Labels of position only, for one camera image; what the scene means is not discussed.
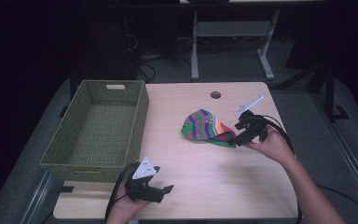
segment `hole in table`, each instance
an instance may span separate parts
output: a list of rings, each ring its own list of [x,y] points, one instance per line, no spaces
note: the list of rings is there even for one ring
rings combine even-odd
[[[222,97],[222,94],[218,91],[213,91],[211,92],[211,97],[214,99],[219,99],[220,97]]]

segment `colorful cloth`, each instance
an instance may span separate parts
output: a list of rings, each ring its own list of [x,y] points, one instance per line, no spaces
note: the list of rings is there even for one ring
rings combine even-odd
[[[236,134],[204,109],[186,118],[181,133],[193,141],[205,141],[221,147],[235,147],[229,145],[227,140],[235,138]]]

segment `wooden table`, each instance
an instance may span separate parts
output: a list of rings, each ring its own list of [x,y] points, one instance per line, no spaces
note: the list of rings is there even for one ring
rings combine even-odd
[[[146,85],[150,105],[140,161],[160,171],[149,185],[174,184],[161,203],[151,203],[136,219],[225,219],[296,217],[296,195],[283,168],[246,147],[218,147],[187,140],[181,133],[186,117],[199,109],[215,115],[239,133],[234,116],[241,104],[264,98],[252,111],[281,122],[264,83],[186,83]],[[210,96],[219,91],[221,98]],[[56,218],[103,219],[114,184],[66,181]]]

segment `green basket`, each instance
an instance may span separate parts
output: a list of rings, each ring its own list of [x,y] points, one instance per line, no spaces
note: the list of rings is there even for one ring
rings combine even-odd
[[[63,180],[116,182],[139,160],[148,106],[143,81],[82,81],[40,165]]]

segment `human hand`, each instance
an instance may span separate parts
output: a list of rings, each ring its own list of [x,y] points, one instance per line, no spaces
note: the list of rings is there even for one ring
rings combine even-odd
[[[126,195],[126,188],[121,185],[117,191],[115,200]],[[124,196],[116,201],[109,212],[106,224],[126,224],[139,210],[150,204],[147,201],[133,201],[130,197]]]
[[[260,141],[260,143],[250,142],[245,144],[245,146],[262,153],[280,164],[295,159],[286,140],[271,126],[267,125],[266,129],[268,135],[264,141]]]

